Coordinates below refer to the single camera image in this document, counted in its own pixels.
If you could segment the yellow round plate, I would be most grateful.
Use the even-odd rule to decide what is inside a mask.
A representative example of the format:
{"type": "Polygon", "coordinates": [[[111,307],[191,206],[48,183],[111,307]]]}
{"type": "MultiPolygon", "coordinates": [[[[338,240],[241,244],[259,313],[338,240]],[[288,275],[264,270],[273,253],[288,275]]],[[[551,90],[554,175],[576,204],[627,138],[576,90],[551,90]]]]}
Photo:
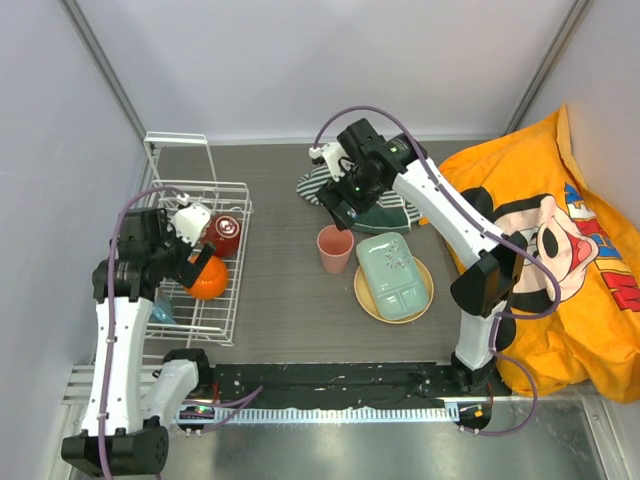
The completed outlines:
{"type": "Polygon", "coordinates": [[[425,285],[425,289],[428,294],[428,301],[426,306],[421,311],[400,320],[387,320],[383,318],[379,313],[377,305],[374,301],[374,298],[369,290],[369,286],[366,281],[366,277],[363,273],[362,267],[359,266],[356,270],[356,273],[354,275],[354,280],[353,280],[354,294],[358,303],[368,315],[370,315],[371,317],[375,318],[376,320],[382,323],[386,323],[390,325],[403,325],[403,324],[409,324],[416,321],[418,318],[420,318],[422,315],[426,313],[426,311],[430,308],[431,303],[434,299],[434,295],[435,295],[434,281],[430,271],[424,265],[424,263],[421,260],[419,260],[416,256],[414,256],[413,259],[416,263],[417,269],[420,273],[421,279],[425,285]]]}

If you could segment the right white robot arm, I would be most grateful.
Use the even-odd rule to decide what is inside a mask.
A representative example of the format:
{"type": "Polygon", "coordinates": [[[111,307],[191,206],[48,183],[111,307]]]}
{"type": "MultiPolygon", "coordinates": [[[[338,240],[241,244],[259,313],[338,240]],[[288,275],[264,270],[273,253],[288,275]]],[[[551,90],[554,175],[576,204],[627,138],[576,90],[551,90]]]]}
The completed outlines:
{"type": "Polygon", "coordinates": [[[384,192],[393,191],[416,207],[454,250],[465,270],[450,286],[461,310],[451,380],[465,395],[484,388],[496,368],[491,324],[519,280],[524,237],[505,234],[472,208],[408,133],[387,140],[360,119],[336,141],[314,142],[309,156],[331,173],[317,197],[338,229],[351,228],[384,192]]]}

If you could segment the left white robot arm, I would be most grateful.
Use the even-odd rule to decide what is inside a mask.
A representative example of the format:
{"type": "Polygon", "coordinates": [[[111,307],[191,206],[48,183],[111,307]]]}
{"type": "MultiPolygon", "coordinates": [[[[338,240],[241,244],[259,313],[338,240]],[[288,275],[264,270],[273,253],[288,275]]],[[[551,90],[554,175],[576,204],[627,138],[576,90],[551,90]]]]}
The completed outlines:
{"type": "Polygon", "coordinates": [[[197,348],[170,351],[148,392],[140,386],[156,291],[166,279],[195,284],[214,252],[212,246],[194,251],[211,217],[199,203],[173,215],[164,208],[130,210],[118,220],[108,258],[93,272],[98,339],[91,393],[79,433],[61,446],[62,459],[88,476],[159,475],[180,405],[212,389],[213,370],[197,348]]]}

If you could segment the light green divided tray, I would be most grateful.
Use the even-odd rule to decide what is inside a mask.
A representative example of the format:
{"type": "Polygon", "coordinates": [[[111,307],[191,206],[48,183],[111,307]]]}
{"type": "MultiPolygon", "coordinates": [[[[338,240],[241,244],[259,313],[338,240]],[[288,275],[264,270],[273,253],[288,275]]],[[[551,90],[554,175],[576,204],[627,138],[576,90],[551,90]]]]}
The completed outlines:
{"type": "Polygon", "coordinates": [[[356,256],[380,317],[401,322],[423,312],[431,294],[408,244],[388,232],[358,243],[356,256]]]}

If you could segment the blue patterned bowl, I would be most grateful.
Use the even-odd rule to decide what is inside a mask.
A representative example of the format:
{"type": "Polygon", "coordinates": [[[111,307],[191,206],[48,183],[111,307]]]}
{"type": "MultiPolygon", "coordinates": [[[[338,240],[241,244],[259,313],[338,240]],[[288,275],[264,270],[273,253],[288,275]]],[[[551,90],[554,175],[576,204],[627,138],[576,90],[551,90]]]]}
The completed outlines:
{"type": "Polygon", "coordinates": [[[151,311],[150,323],[158,323],[162,325],[175,325],[173,307],[170,301],[164,296],[157,296],[151,311]]]}

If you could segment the pink cup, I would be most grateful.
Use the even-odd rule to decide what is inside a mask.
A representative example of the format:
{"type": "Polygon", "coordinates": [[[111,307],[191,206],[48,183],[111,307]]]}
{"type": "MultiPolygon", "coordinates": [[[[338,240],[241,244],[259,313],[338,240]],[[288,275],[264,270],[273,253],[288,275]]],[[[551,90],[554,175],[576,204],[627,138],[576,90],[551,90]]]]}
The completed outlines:
{"type": "Polygon", "coordinates": [[[351,255],[354,236],[350,230],[339,230],[335,225],[330,225],[318,233],[316,245],[324,270],[329,274],[340,274],[351,255]]]}

